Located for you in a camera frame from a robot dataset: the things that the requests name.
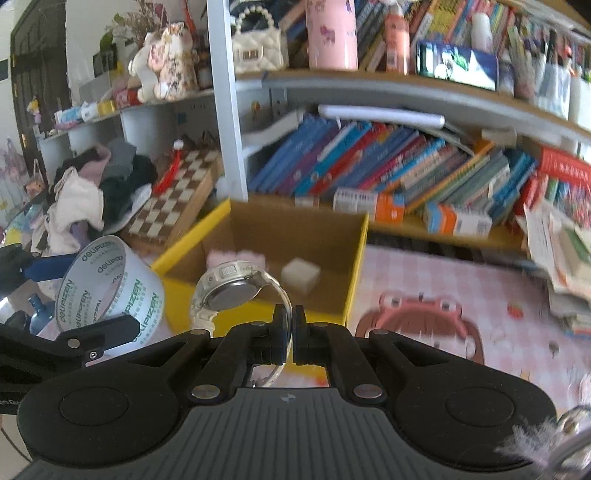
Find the white rectangular eraser block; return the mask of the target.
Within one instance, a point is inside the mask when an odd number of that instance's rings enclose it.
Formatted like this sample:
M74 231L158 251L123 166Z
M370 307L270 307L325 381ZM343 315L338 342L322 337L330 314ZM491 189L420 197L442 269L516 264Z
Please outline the white rectangular eraser block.
M280 272L280 284L301 295L315 288L321 277L321 268L301 258L290 260Z

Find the white tape roll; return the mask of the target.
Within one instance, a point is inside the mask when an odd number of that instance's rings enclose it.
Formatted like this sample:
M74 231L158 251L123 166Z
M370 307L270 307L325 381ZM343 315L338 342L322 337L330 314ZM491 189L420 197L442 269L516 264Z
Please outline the white tape roll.
M139 324L135 338L113 348L129 353L152 340L164 314L164 287L158 275L119 237L101 237L82 249L63 277L54 319L66 332L121 315Z

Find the cream wrist watch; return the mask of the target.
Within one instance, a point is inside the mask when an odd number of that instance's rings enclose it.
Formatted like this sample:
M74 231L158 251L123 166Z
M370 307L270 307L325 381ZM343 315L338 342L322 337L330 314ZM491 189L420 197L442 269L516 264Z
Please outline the cream wrist watch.
M197 281L190 301L190 328L207 330L208 333L214 334L214 322L220 313L235 309L242 311L245 305L256 299L263 289L273 289L281 303L290 309L291 335L287 350L290 356L291 347L293 347L294 319L294 307L290 297L273 275L247 261L223 263L205 271ZM286 365L287 361L284 364L273 364L273 370L266 377L254 378L252 385L273 386Z

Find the pink plush toy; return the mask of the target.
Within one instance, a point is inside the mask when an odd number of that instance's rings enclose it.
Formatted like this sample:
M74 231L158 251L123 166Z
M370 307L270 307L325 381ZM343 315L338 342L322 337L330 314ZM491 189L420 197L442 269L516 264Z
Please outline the pink plush toy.
M212 249L206 256L206 269L209 270L223 263L247 261L266 270L266 256L250 250L230 251Z

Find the blue water jug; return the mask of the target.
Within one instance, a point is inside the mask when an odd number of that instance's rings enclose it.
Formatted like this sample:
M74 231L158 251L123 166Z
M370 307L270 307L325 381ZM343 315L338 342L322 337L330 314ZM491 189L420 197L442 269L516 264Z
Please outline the blue water jug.
M38 335L54 318L55 302L44 303L37 294L28 298L33 307L33 315L29 323L29 332Z

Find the yellow cardboard box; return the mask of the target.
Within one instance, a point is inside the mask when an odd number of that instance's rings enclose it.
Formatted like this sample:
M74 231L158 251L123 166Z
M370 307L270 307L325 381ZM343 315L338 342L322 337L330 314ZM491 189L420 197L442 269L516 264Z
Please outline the yellow cardboard box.
M346 325L352 316L368 229L365 215L280 202L226 200L152 264L164 285L167 326L174 334L190 327L191 297L213 250L263 255L266 270L274 278L295 258L317 265L320 279L310 293L288 288L287 294L291 302L304 306L308 322Z

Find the pile of clothes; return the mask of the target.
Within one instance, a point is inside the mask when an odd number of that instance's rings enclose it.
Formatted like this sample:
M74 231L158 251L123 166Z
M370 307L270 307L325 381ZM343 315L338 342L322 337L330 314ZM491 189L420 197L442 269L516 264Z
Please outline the pile of clothes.
M150 158L121 138L65 160L32 234L31 251L42 256L73 254L121 230L150 197L157 177Z

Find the red tassel ornament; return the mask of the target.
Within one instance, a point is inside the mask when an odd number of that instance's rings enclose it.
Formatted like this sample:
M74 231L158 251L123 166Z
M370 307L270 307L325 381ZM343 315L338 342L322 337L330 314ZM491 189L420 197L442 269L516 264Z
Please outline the red tassel ornament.
M171 162L169 164L169 167L165 171L163 177L160 180L158 180L153 186L152 194L154 196L159 196L163 194L172 184L182 163L183 148L184 142L181 139L177 139L174 141L172 146Z

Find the row of books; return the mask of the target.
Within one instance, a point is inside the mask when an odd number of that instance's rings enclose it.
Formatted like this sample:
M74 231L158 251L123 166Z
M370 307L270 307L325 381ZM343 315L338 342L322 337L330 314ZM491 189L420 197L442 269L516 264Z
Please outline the row of books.
M331 202L339 188L401 195L405 215L429 203L504 221L536 162L521 149L465 143L442 130L304 113L276 139L249 192Z

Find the orange white medicine box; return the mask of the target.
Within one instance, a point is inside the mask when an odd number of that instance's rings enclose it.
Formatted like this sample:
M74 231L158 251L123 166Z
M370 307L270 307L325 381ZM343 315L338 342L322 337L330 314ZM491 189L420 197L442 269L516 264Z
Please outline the orange white medicine box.
M430 234L487 238L493 226L487 214L465 211L446 204L429 203L423 219Z

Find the pink cartoon table mat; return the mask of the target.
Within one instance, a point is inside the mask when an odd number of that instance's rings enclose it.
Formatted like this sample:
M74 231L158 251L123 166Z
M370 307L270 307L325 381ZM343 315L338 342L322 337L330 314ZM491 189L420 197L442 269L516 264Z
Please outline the pink cartoon table mat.
M567 335L516 270L369 246L346 324L394 331L540 387L557 411L590 400L590 343Z

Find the white lucky cat figure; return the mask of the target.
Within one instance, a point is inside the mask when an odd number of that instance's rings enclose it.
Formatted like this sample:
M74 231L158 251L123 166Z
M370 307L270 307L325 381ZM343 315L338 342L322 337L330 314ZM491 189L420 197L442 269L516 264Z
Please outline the white lucky cat figure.
M193 39L185 23L171 23L160 32L148 33L129 63L129 74L139 81L137 100L141 104L178 101L197 93Z

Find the white shelf unit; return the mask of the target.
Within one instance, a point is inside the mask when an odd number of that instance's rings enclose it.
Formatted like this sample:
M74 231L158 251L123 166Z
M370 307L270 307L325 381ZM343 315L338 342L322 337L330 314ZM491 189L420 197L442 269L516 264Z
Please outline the white shelf unit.
M198 139L210 131L221 140L228 194L245 200L252 155L263 142L249 132L266 128L291 110L312 105L402 108L439 114L448 126L469 131L513 129L545 143L589 144L590 132L547 111L496 92L421 76L363 71L284 70L235 77L231 59L229 4L207 2L213 86L173 103L131 107L42 140L49 169L96 143L123 137L152 158L182 134Z

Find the white quilted handbag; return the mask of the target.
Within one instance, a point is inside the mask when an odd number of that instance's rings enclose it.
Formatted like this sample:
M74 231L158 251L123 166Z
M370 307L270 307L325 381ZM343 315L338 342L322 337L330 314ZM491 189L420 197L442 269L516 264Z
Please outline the white quilted handbag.
M243 30L245 19L252 15L263 17L266 28ZM246 8L238 15L231 44L233 65L238 75L286 70L290 65L287 35L276 27L270 11L263 6Z

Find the pink cup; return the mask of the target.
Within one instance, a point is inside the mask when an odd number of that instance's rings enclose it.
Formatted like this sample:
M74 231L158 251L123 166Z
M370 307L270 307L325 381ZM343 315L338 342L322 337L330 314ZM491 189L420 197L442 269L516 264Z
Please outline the pink cup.
M358 69L356 9L351 0L310 0L305 6L311 70Z

